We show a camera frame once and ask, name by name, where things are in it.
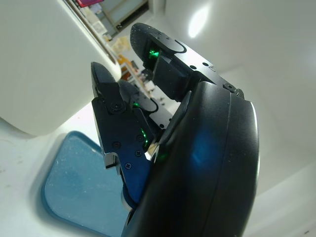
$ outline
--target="white surface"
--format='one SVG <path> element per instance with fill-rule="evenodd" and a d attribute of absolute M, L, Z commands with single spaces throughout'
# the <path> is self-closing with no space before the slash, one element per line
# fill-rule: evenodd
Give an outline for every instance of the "white surface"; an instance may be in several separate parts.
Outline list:
<path fill-rule="evenodd" d="M 30 134 L 53 131 L 91 101 L 91 61 L 114 65 L 62 0 L 0 7 L 0 117 Z"/>
<path fill-rule="evenodd" d="M 83 132 L 99 144 L 91 104 L 53 133 L 34 137 L 0 119 L 0 236 L 97 236 L 49 216 L 40 187 L 66 133 Z"/>
<path fill-rule="evenodd" d="M 205 5 L 193 39 L 190 21 Z M 166 2 L 168 28 L 256 108 L 261 166 L 245 237 L 299 237 L 316 226 L 315 9 L 314 0 Z"/>

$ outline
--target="white wall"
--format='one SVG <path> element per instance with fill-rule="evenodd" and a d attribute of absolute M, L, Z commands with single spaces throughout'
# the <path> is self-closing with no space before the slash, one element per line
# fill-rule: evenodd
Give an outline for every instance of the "white wall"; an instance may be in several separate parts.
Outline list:
<path fill-rule="evenodd" d="M 311 156 L 300 154 L 300 157 Z M 316 226 L 315 170 L 316 161 L 257 196 L 244 237 L 300 237 L 313 229 Z M 306 236 L 315 236 L 315 230 Z"/>

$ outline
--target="black screw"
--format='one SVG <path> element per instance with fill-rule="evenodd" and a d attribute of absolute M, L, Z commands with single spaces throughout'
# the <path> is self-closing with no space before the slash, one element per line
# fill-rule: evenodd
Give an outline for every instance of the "black screw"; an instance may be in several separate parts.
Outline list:
<path fill-rule="evenodd" d="M 112 143 L 112 147 L 115 149 L 119 149 L 120 148 L 120 142 L 113 142 Z"/>
<path fill-rule="evenodd" d="M 135 155 L 136 155 L 137 157 L 140 157 L 140 156 L 142 155 L 142 152 L 141 152 L 141 151 L 135 151 Z"/>
<path fill-rule="evenodd" d="M 138 142 L 143 142 L 144 141 L 144 136 L 143 135 L 137 135 L 136 140 Z"/>
<path fill-rule="evenodd" d="M 236 92 L 236 88 L 235 88 L 233 85 L 229 84 L 229 83 L 225 83 L 225 84 L 223 85 L 223 87 L 224 87 L 225 89 L 229 90 L 231 93 Z"/>
<path fill-rule="evenodd" d="M 111 103 L 111 108 L 114 111 L 120 111 L 123 108 L 123 104 L 120 101 L 116 101 Z"/>
<path fill-rule="evenodd" d="M 131 163 L 126 163 L 125 164 L 125 169 L 131 169 L 132 168 L 132 164 Z"/>

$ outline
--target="white table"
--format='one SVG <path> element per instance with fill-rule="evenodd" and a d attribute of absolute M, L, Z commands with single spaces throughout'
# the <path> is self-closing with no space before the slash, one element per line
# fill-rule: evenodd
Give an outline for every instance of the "white table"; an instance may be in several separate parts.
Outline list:
<path fill-rule="evenodd" d="M 99 144 L 91 104 L 54 132 L 31 136 L 0 119 L 0 236 L 97 236 L 62 223 L 43 208 L 40 188 L 66 134 L 77 130 Z"/>

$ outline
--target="screw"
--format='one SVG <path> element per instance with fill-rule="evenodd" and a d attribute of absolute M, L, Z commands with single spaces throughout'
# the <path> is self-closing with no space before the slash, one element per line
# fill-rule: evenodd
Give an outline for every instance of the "screw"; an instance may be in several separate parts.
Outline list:
<path fill-rule="evenodd" d="M 141 152 L 141 151 L 135 151 L 135 155 L 136 155 L 137 157 L 140 157 L 140 156 L 142 155 L 142 152 Z"/>
<path fill-rule="evenodd" d="M 131 163 L 126 163 L 125 164 L 125 169 L 131 169 L 132 168 L 132 164 Z"/>
<path fill-rule="evenodd" d="M 120 148 L 120 142 L 113 142 L 112 143 L 112 147 L 115 149 L 119 149 Z"/>
<path fill-rule="evenodd" d="M 138 142 L 143 142 L 144 141 L 144 136 L 143 135 L 137 135 L 136 140 Z"/>
<path fill-rule="evenodd" d="M 116 101 L 111 103 L 111 108 L 114 111 L 120 111 L 123 108 L 123 104 L 120 101 Z"/>

